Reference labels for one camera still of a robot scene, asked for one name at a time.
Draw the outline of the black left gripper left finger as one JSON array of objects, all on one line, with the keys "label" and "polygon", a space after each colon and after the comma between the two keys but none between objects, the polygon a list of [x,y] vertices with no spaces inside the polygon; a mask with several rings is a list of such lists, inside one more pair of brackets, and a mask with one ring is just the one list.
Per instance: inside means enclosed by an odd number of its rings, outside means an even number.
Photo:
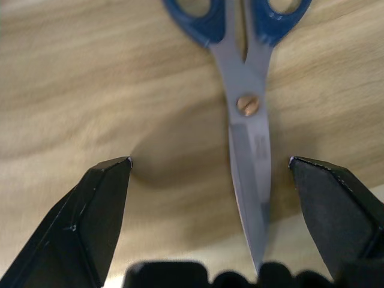
[{"label": "black left gripper left finger", "polygon": [[1,287],[103,287],[122,227],[130,157],[100,162],[46,214]]}]

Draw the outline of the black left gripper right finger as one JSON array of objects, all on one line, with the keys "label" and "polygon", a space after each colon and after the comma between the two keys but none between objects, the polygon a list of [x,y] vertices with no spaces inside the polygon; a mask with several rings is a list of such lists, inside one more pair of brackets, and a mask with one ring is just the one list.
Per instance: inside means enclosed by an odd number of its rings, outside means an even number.
[{"label": "black left gripper right finger", "polygon": [[383,287],[383,203],[348,169],[292,157],[308,231],[337,287]]}]

